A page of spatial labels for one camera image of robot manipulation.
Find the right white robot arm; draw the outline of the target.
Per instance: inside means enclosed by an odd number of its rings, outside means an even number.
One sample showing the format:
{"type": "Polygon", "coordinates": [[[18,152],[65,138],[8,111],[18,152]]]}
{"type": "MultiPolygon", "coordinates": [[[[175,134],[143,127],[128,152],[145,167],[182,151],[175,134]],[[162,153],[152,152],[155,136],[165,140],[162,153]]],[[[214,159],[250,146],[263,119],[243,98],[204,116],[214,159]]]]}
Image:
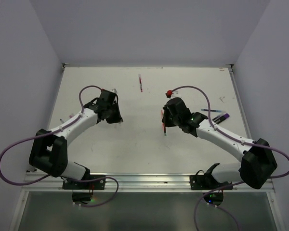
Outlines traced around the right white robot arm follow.
{"type": "Polygon", "coordinates": [[[190,176],[191,189],[231,189],[233,181],[242,181],[260,189],[277,168],[277,163],[266,140],[253,141],[240,137],[222,127],[210,124],[206,115],[191,113],[181,98],[170,99],[163,107],[162,123],[166,128],[179,127],[190,134],[222,148],[238,162],[213,164],[203,175],[190,176]]]}

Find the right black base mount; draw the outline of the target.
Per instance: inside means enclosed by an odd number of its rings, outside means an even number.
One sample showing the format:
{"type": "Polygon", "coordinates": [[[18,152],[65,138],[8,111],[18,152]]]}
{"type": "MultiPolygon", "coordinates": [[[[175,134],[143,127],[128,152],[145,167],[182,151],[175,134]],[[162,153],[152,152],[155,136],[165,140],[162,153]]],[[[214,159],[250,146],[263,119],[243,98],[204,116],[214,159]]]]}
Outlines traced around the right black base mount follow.
{"type": "Polygon", "coordinates": [[[230,186],[232,184],[231,181],[219,182],[213,177],[213,170],[219,165],[220,163],[215,163],[206,172],[199,170],[196,174],[189,176],[191,190],[213,190],[225,186],[224,189],[214,191],[204,197],[207,203],[216,206],[219,206],[223,202],[223,191],[233,189],[233,186],[230,186]]]}

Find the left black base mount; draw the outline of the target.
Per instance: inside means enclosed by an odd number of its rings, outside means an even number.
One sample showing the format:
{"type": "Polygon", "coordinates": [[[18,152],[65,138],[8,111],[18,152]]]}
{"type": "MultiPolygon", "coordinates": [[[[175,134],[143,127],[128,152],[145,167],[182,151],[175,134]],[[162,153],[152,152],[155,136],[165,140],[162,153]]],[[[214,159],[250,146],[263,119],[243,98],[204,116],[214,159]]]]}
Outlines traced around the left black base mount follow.
{"type": "Polygon", "coordinates": [[[105,189],[105,175],[87,175],[80,181],[64,179],[63,190],[72,190],[72,201],[78,205],[92,202],[96,190],[105,189]]]}

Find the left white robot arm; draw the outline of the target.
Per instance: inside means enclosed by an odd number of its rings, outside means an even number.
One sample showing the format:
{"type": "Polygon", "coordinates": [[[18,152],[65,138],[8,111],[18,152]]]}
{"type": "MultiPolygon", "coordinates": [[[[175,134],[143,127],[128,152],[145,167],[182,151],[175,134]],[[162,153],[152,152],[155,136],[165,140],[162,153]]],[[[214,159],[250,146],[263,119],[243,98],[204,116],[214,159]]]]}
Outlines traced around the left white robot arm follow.
{"type": "Polygon", "coordinates": [[[62,125],[51,130],[40,129],[36,133],[29,164],[50,176],[73,179],[78,188],[85,189],[91,182],[90,170],[68,160],[68,146],[98,123],[122,123],[123,118],[116,89],[102,89],[99,97],[80,105],[81,110],[62,125]]]}

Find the orange pen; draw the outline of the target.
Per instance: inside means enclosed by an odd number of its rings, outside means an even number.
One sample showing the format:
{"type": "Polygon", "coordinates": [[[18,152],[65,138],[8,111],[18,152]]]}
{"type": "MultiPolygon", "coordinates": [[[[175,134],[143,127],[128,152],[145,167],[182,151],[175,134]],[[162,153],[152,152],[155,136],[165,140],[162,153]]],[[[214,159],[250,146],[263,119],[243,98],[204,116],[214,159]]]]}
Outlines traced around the orange pen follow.
{"type": "Polygon", "coordinates": [[[160,118],[161,118],[162,129],[164,130],[163,115],[164,115],[164,111],[163,111],[163,109],[161,109],[160,110],[160,118]]]}

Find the red pen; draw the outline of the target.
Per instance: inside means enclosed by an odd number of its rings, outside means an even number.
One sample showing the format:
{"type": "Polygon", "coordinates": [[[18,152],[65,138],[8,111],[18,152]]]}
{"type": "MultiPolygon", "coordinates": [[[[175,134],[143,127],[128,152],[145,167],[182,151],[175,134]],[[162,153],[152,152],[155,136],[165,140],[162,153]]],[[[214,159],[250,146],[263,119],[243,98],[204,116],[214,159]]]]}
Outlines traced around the red pen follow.
{"type": "Polygon", "coordinates": [[[142,86],[142,76],[141,76],[141,74],[138,74],[138,78],[139,78],[139,86],[140,86],[140,92],[143,92],[143,86],[142,86]]]}

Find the teal pen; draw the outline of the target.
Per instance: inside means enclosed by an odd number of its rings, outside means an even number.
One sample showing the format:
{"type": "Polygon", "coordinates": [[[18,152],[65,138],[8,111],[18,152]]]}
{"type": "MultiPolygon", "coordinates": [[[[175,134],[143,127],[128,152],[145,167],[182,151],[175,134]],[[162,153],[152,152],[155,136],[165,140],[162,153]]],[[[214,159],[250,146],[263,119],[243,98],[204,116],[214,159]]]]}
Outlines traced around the teal pen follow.
{"type": "MultiPolygon", "coordinates": [[[[201,111],[208,112],[209,109],[201,109],[201,111]]],[[[211,112],[217,112],[217,113],[223,113],[223,112],[225,112],[225,111],[223,111],[223,110],[215,110],[215,109],[211,109],[210,111],[211,111],[211,112]]]]}

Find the aluminium front rail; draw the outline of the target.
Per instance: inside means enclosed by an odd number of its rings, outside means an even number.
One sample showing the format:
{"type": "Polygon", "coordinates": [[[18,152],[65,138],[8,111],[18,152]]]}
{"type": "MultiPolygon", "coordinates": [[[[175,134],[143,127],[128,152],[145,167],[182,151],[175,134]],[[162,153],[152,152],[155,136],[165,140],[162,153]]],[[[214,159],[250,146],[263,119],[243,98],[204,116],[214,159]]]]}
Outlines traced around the aluminium front rail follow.
{"type": "MultiPolygon", "coordinates": [[[[192,173],[102,173],[108,177],[115,178],[119,183],[118,192],[163,192],[163,193],[187,193],[187,192],[208,192],[209,190],[191,190],[189,176],[192,173]]],[[[42,172],[26,173],[25,182],[37,180],[43,177],[42,172]]],[[[61,178],[48,177],[37,183],[24,186],[30,191],[61,191],[63,180],[61,178]]],[[[104,190],[98,192],[114,192],[117,188],[115,181],[106,179],[104,190]]],[[[231,193],[240,192],[275,192],[272,181],[267,181],[259,190],[253,189],[247,184],[233,186],[232,190],[224,190],[231,193]]]]}

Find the black purple highlighter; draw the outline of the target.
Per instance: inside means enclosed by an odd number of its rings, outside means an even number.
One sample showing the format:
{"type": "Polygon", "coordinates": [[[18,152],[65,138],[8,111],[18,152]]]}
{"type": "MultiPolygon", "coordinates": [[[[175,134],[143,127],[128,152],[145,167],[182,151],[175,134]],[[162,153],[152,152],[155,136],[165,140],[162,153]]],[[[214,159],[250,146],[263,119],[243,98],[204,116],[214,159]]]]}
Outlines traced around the black purple highlighter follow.
{"type": "Polygon", "coordinates": [[[220,124],[222,123],[223,121],[225,121],[226,119],[228,119],[230,117],[230,115],[228,113],[218,117],[216,120],[214,120],[214,123],[216,124],[220,124]]]}

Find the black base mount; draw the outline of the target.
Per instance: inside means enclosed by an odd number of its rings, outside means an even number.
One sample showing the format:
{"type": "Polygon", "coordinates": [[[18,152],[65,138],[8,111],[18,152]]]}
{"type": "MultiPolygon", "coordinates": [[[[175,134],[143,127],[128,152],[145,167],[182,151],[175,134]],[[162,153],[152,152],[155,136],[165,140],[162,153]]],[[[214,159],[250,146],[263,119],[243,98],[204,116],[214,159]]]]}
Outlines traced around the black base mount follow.
{"type": "Polygon", "coordinates": [[[105,189],[105,175],[87,175],[80,181],[64,179],[63,190],[72,190],[72,201],[78,205],[92,202],[96,190],[105,189]]]}
{"type": "Polygon", "coordinates": [[[206,172],[199,170],[196,174],[189,176],[191,190],[213,190],[225,186],[224,189],[214,191],[204,197],[207,203],[216,206],[219,206],[223,202],[223,191],[233,189],[233,186],[230,186],[232,184],[231,181],[219,182],[213,177],[213,170],[219,165],[220,163],[215,163],[206,172]]]}

